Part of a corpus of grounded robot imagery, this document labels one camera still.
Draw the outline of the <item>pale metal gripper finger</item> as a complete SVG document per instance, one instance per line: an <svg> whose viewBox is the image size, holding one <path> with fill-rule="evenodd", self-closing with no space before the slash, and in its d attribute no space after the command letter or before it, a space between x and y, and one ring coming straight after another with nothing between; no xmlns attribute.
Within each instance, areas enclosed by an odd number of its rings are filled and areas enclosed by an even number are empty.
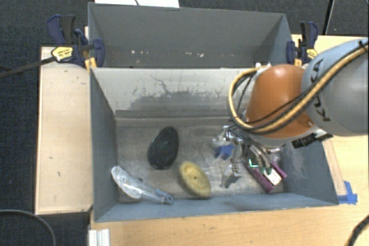
<svg viewBox="0 0 369 246"><path fill-rule="evenodd" d="M221 174L221 187L222 188L229 187L229 180L231 176L232 176L232 165L229 164L227 165L227 167L224 169L224 171Z"/></svg>
<svg viewBox="0 0 369 246"><path fill-rule="evenodd" d="M231 177L230 183L236 183L242 176L241 171L237 165L231 165Z"/></svg>

